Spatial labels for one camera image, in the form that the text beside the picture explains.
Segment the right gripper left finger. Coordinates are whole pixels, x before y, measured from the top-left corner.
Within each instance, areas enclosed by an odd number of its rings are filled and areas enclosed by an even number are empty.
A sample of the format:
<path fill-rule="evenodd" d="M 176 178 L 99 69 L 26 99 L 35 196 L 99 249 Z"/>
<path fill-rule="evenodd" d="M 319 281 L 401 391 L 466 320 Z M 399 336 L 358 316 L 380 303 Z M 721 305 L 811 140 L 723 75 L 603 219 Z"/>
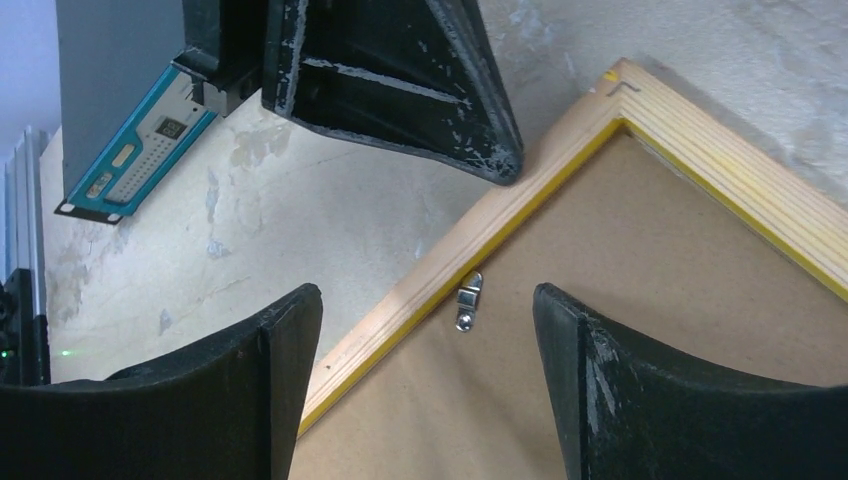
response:
<path fill-rule="evenodd" d="M 1 390 L 5 479 L 284 479 L 323 305 L 306 283 L 110 377 Z"/>

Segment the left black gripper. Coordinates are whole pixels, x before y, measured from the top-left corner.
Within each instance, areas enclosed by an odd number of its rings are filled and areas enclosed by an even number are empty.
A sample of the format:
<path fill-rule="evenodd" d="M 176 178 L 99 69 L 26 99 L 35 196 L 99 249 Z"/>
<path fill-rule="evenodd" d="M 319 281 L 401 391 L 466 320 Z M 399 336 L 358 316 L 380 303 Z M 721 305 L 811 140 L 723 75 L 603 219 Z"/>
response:
<path fill-rule="evenodd" d="M 521 174 L 524 144 L 475 1 L 272 1 L 268 11 L 265 0 L 183 0 L 182 11 L 172 65 L 208 111 L 226 117 L 259 89 L 266 35 L 261 102 L 278 116 L 497 185 Z"/>

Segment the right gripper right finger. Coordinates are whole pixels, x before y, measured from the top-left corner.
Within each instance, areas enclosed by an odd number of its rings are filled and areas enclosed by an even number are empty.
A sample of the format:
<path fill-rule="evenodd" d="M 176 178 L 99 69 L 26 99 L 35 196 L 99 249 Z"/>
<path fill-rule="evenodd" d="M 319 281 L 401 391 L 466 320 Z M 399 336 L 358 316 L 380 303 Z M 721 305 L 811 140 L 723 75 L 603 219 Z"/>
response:
<path fill-rule="evenodd" d="M 700 359 L 553 284 L 532 314 L 571 479 L 843 479 L 847 389 Z"/>

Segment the brown backing board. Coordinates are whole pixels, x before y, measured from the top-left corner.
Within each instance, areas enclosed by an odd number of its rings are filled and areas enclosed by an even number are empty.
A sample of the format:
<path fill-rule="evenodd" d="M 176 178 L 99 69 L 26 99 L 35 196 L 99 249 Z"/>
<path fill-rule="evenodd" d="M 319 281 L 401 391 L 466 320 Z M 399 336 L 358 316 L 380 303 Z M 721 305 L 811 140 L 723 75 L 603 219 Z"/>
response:
<path fill-rule="evenodd" d="M 445 299 L 298 440 L 292 478 L 564 478 L 532 319 L 544 282 L 711 362 L 847 380 L 846 303 L 628 135 L 481 273 L 475 327 Z"/>

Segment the yellow picture frame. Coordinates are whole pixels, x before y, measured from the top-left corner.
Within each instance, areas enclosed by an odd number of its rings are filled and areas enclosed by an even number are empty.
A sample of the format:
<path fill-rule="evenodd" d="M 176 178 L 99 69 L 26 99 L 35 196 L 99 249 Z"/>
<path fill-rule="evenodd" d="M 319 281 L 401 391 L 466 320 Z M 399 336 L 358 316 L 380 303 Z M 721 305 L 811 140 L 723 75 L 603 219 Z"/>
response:
<path fill-rule="evenodd" d="M 847 212 L 638 63 L 611 66 L 313 369 L 309 429 L 614 135 L 629 130 L 836 295 L 847 294 Z"/>

